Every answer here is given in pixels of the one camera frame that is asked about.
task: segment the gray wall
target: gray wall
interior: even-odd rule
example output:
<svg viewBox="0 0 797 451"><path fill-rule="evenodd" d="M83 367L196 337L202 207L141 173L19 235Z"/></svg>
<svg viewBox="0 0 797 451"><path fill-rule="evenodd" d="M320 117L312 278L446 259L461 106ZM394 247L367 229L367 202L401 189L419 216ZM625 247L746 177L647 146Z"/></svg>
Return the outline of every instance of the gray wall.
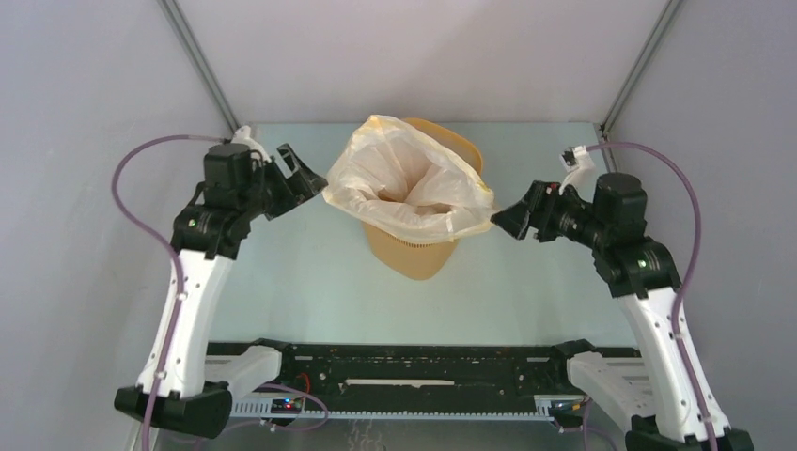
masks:
<svg viewBox="0 0 797 451"><path fill-rule="evenodd" d="M114 392L146 359L168 264L111 174L150 138L226 130L153 0L4 0L0 59L2 448L121 449ZM133 162L132 210L168 232L206 148Z"/></svg>
<svg viewBox="0 0 797 451"><path fill-rule="evenodd" d="M702 200L704 241L686 310L713 392L756 449L793 449L797 403L797 3L686 2L613 138L670 156ZM644 155L650 233L685 270L692 213Z"/></svg>
<svg viewBox="0 0 797 451"><path fill-rule="evenodd" d="M182 5L241 120L359 122L379 113L449 122L602 120L665 3Z"/></svg>

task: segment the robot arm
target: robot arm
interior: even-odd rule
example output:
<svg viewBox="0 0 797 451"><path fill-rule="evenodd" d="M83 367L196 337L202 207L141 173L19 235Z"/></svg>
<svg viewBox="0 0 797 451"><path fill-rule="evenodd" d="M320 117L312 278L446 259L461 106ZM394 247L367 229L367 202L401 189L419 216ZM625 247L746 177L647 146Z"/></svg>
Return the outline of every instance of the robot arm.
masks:
<svg viewBox="0 0 797 451"><path fill-rule="evenodd" d="M243 127L230 143L214 146L205 155L205 180L197 184L194 197L174 221L171 246L179 253L185 288L171 344L161 349L178 296L174 266L144 370L135 386L117 391L117 410L141 420L154 378L159 378L155 427L213 438L224 429L233 398L279 374L280 353L257 346L224 368L215 368L212 379L206 379L211 320L250 223L261 214L268 220L281 216L326 186L326 180L310 171L287 144L278 149L291 171L283 174L250 133L249 127ZM197 204L200 196L203 203ZM162 352L167 355L166 365L156 374Z"/></svg>
<svg viewBox="0 0 797 451"><path fill-rule="evenodd" d="M563 160L566 165L576 164L577 156L571 150ZM594 352L578 354L569 361L571 383L594 398L627 433L630 451L703 449L708 424L719 438L721 450L752 450L749 435L730 428L711 394L681 309L681 338L707 395L711 418L699 414L695 390L670 326L680 279L669 251L645 236L647 194L639 179L621 173L600 176L591 204L567 181L535 181L520 202L496 213L492 221L517 240L523 240L533 227L537 241L564 236L592 250L598 275L631 324L652 396L639 393L612 374Z"/></svg>

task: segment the white plastic bag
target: white plastic bag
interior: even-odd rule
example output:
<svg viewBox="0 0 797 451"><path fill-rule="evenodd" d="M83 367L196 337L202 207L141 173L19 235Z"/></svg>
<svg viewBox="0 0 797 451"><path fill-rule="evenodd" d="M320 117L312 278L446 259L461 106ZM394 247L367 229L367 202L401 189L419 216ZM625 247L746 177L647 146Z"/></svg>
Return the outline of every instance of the white plastic bag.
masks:
<svg viewBox="0 0 797 451"><path fill-rule="evenodd" d="M327 181L327 203L413 243L484 232L495 212L474 168L395 117L371 116L357 129Z"/></svg>

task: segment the orange bucket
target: orange bucket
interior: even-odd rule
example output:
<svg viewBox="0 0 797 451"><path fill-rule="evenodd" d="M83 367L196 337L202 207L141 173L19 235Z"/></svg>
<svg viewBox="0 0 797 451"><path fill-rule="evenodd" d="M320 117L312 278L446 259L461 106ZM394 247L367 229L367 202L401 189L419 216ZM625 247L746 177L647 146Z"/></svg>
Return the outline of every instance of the orange bucket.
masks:
<svg viewBox="0 0 797 451"><path fill-rule="evenodd" d="M481 175L481 152L467 139L451 130L417 117L402 119L441 145L451 149ZM459 241L414 244L401 240L373 225L363 223L371 252L382 263L415 280L426 280L440 271Z"/></svg>

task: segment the light blue floor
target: light blue floor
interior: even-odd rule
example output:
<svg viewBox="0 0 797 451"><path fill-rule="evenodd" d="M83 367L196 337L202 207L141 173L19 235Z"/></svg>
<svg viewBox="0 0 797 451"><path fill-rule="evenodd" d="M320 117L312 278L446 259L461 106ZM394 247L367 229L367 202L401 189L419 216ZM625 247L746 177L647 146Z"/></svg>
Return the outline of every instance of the light blue floor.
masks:
<svg viewBox="0 0 797 451"><path fill-rule="evenodd" d="M588 123L444 124L484 156L483 178L506 207L534 179L562 180L558 155L597 142ZM289 142L326 174L355 124L259 125L269 150ZM603 170L598 156L596 164ZM591 200L592 190L583 194ZM360 223L319 196L243 242L222 293L211 340L546 345L586 338L633 346L631 330L586 248L567 240L515 241L498 228L461 241L428 281L376 259Z"/></svg>

